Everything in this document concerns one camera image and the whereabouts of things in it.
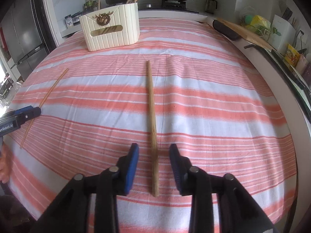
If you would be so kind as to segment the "person's left hand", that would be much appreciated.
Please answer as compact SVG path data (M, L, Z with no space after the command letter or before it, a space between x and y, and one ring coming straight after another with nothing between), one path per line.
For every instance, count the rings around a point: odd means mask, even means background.
M2 183L7 183L9 181L11 171L12 151L5 143L3 143L1 148L0 160L0 180Z

